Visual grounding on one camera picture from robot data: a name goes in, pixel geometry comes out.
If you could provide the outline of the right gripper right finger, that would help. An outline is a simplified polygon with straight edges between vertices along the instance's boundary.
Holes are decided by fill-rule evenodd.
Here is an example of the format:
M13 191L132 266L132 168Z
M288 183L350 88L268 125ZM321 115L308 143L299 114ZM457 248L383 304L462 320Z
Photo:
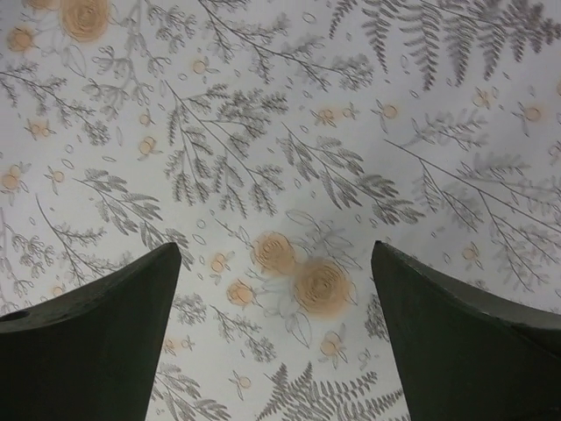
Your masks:
M373 282L414 420L558 420L560 316L430 268L382 241Z

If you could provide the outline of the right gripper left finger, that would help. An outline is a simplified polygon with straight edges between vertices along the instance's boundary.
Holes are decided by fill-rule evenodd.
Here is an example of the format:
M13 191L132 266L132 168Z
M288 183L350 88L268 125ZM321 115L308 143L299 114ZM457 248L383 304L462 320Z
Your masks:
M1 318L3 420L143 420L181 254L167 243Z

